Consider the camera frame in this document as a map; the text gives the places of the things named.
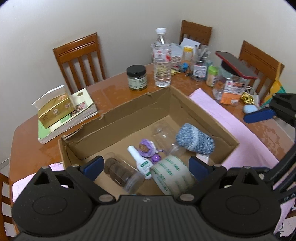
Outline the clear tape roll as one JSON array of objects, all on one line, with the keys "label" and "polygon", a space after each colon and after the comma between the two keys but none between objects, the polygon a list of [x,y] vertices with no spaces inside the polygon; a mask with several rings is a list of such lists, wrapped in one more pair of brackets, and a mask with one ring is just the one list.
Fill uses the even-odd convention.
[{"label": "clear tape roll", "polygon": [[150,173],[163,194],[174,197],[189,191],[197,182],[188,167],[173,155],[154,164]]}]

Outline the clear jar brown contents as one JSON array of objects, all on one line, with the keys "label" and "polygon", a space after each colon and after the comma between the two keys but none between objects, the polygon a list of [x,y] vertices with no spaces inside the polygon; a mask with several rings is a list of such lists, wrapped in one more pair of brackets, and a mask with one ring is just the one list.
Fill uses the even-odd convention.
[{"label": "clear jar brown contents", "polygon": [[133,168],[121,156],[112,152],[105,154],[103,158],[104,173],[128,194],[136,194],[145,181],[144,175]]}]

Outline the blue knitted sleeve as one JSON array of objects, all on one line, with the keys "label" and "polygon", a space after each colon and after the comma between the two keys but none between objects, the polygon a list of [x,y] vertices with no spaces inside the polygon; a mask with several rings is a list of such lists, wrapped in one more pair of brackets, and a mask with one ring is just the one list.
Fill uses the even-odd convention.
[{"label": "blue knitted sleeve", "polygon": [[191,152],[209,155],[214,151],[214,140],[194,125],[185,123],[176,134],[178,145]]}]

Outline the white glue tube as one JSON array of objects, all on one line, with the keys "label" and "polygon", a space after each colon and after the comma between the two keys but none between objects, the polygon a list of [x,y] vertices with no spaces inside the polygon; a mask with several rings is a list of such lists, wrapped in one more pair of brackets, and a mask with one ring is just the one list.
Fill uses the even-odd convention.
[{"label": "white glue tube", "polygon": [[127,150],[134,158],[138,171],[144,175],[146,180],[150,180],[152,178],[151,168],[153,163],[149,159],[141,156],[134,146],[129,146]]}]

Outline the clear plastic cup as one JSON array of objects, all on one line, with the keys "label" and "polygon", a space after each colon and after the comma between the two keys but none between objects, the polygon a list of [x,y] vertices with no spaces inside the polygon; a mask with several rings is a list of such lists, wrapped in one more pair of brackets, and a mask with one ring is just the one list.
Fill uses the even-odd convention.
[{"label": "clear plastic cup", "polygon": [[177,143],[176,134],[175,130],[164,120],[152,125],[154,140],[167,156],[181,157],[186,152],[186,149]]}]

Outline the purple keychain toy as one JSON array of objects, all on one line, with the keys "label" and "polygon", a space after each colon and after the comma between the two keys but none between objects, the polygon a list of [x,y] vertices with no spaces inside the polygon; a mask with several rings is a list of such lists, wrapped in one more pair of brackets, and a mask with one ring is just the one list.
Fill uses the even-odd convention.
[{"label": "purple keychain toy", "polygon": [[157,150],[154,142],[148,139],[142,139],[138,145],[138,152],[142,157],[145,157],[152,161],[153,163],[157,163],[161,160],[161,156],[159,155],[159,151]]}]

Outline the beige KASI box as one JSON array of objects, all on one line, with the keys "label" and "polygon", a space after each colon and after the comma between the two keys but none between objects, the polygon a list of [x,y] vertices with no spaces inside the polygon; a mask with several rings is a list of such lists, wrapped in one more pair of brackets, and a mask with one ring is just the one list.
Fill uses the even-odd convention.
[{"label": "beige KASI box", "polygon": [[198,159],[200,159],[201,161],[205,162],[206,164],[208,164],[208,162],[210,160],[209,155],[205,155],[205,154],[199,154],[199,153],[197,153],[196,154],[196,157]]}]

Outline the gold ornament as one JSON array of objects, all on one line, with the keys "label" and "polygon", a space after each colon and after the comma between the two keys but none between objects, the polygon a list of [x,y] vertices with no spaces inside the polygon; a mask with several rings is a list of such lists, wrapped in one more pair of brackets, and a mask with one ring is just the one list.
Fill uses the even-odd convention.
[{"label": "gold ornament", "polygon": [[241,100],[245,103],[245,104],[254,104],[254,98],[253,95],[247,93],[247,92],[243,92],[241,95]]}]

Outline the right wooden chair back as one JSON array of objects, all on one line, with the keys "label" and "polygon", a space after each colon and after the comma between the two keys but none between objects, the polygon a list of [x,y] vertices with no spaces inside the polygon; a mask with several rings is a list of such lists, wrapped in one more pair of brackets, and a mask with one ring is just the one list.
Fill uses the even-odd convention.
[{"label": "right wooden chair back", "polygon": [[262,104],[274,82],[279,80],[285,65],[246,40],[242,43],[239,60],[257,76],[248,82],[248,86],[259,95],[259,103]]}]

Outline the red smartphone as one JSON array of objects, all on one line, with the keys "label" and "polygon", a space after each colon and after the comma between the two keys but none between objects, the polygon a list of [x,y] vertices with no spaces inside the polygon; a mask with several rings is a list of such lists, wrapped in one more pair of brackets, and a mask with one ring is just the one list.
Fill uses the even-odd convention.
[{"label": "red smartphone", "polygon": [[229,73],[244,79],[255,80],[257,78],[257,75],[249,67],[231,53],[216,51],[215,54],[222,60],[221,67]]}]

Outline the near left wooden chair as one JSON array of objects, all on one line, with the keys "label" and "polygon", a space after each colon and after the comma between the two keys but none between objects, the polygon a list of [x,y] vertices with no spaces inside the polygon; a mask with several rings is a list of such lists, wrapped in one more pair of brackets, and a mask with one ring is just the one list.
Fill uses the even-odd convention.
[{"label": "near left wooden chair", "polygon": [[0,173],[0,234],[1,234],[1,241],[10,241],[13,240],[14,237],[6,234],[5,223],[13,225],[14,222],[13,218],[3,214],[3,203],[10,206],[10,198],[3,195],[3,185],[9,184],[9,178],[4,174]]}]

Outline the brown cardboard box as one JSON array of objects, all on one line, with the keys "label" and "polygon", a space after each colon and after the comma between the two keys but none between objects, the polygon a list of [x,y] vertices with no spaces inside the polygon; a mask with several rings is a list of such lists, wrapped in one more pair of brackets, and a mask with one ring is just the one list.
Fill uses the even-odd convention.
[{"label": "brown cardboard box", "polygon": [[[215,143],[210,159],[221,164],[238,146],[238,141],[206,111],[174,87],[168,87],[140,96],[124,103],[106,114],[60,139],[59,148],[65,169],[74,164],[84,165],[96,156],[114,153],[121,156],[133,168],[136,162],[127,148],[138,145],[142,139],[154,142],[161,160],[166,153],[157,145],[152,135],[152,125],[166,121],[177,133],[189,123],[209,135]],[[178,157],[187,167],[193,152],[186,151]],[[94,183],[113,195],[116,200],[128,194],[104,171]],[[144,181],[136,194],[141,196],[164,195],[153,178]]]}]

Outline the yellow lid bottle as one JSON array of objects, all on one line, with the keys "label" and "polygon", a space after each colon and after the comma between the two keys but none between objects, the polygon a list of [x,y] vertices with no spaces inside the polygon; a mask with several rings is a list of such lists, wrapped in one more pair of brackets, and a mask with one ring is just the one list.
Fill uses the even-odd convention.
[{"label": "yellow lid bottle", "polygon": [[194,54],[194,48],[192,46],[185,45],[183,47],[183,61],[191,61]]}]

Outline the clear water bottle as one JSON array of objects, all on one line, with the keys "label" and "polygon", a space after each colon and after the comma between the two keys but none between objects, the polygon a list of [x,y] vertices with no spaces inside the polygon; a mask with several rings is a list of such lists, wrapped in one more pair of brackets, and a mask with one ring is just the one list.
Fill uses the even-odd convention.
[{"label": "clear water bottle", "polygon": [[171,44],[166,38],[166,33],[166,28],[156,28],[157,39],[151,44],[154,82],[160,88],[171,84]]}]

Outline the left wooden chair back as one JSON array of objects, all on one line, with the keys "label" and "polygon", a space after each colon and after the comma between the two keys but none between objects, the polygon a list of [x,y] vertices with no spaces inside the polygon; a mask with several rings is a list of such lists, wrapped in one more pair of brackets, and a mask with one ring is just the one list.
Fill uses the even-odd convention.
[{"label": "left wooden chair back", "polygon": [[106,79],[98,33],[56,47],[53,53],[71,93]]}]

